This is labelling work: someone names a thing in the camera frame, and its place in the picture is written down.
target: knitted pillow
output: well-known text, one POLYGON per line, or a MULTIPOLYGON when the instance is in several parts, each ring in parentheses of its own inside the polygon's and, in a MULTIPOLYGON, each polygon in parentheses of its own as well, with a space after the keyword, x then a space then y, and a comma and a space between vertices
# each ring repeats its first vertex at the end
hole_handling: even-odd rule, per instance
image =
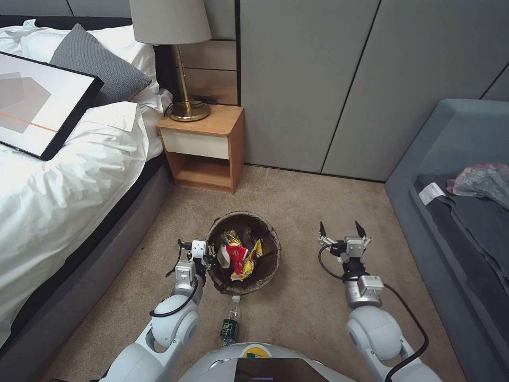
POLYGON ((127 101, 151 82, 133 65, 104 48, 79 24, 62 40, 49 63, 99 77, 104 85, 94 106, 127 101))

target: abstract artwork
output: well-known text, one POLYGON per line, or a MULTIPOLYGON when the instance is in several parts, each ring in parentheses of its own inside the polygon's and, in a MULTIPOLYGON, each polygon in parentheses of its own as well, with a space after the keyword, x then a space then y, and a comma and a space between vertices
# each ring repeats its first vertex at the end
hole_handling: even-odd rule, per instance
POLYGON ((0 142, 51 159, 101 86, 95 76, 0 52, 0 142))

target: yellow wrapper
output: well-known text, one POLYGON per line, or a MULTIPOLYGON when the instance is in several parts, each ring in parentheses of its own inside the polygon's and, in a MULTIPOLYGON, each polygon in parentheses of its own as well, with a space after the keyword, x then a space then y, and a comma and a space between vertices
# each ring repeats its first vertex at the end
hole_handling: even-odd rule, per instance
POLYGON ((264 252, 261 247, 261 240, 258 239, 251 252, 249 252, 249 254, 245 257, 243 272, 241 274, 236 274, 235 272, 233 272, 230 279, 232 281, 235 280, 244 281, 249 276, 251 276, 253 270, 255 269, 256 264, 255 260, 262 257, 263 254, 264 252))
POLYGON ((237 235, 235 230, 224 231, 221 234, 221 239, 223 239, 226 245, 242 247, 242 243, 240 242, 239 236, 237 235))

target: white duvet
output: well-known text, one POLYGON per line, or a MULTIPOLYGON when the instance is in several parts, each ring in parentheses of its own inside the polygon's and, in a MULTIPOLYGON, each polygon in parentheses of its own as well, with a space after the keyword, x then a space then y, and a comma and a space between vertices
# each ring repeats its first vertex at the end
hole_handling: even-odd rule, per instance
POLYGON ((47 162, 0 144, 0 346, 30 294, 133 185, 147 153, 131 102, 89 109, 47 162))

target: floor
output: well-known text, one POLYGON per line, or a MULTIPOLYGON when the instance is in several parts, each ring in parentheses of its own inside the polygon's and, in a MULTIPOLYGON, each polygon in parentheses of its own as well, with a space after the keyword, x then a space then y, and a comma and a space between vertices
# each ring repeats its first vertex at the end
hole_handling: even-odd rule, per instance
MULTIPOLYGON (((317 261, 318 227, 343 238, 358 220, 373 236, 366 267, 395 287, 429 335, 422 360, 443 381, 465 381, 442 322, 421 279, 382 184, 246 166, 235 195, 173 187, 124 269, 99 303, 54 355, 41 381, 85 382, 100 378, 118 353, 136 339, 148 312, 169 295, 164 275, 177 258, 177 239, 203 238, 215 218, 247 210, 265 217, 276 230, 282 262, 273 281, 242 298, 240 341, 285 346, 317 359, 358 381, 373 381, 345 332, 350 313, 343 284, 317 261)), ((326 262, 340 272, 332 259, 326 262)), ((204 353, 218 347, 218 334, 230 297, 210 280, 199 306, 201 326, 179 360, 173 380, 204 353)), ((417 349, 422 337, 400 302, 384 291, 383 309, 398 321, 417 349)))

